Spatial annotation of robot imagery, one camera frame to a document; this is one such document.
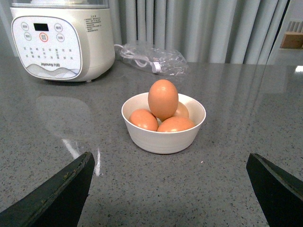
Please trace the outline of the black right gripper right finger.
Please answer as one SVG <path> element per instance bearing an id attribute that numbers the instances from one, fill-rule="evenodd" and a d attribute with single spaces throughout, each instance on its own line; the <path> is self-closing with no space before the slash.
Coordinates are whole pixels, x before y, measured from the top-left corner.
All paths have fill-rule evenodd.
<path id="1" fill-rule="evenodd" d="M 303 225 L 303 182 L 259 154 L 249 155 L 246 169 L 271 227 Z"/>

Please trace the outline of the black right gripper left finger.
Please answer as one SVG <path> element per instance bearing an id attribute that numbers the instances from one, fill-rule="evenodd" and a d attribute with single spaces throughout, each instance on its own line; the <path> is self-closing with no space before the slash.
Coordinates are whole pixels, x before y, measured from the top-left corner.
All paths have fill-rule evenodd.
<path id="1" fill-rule="evenodd" d="M 85 152 L 0 214 L 2 227 L 75 227 L 89 195 L 95 167 Z"/>

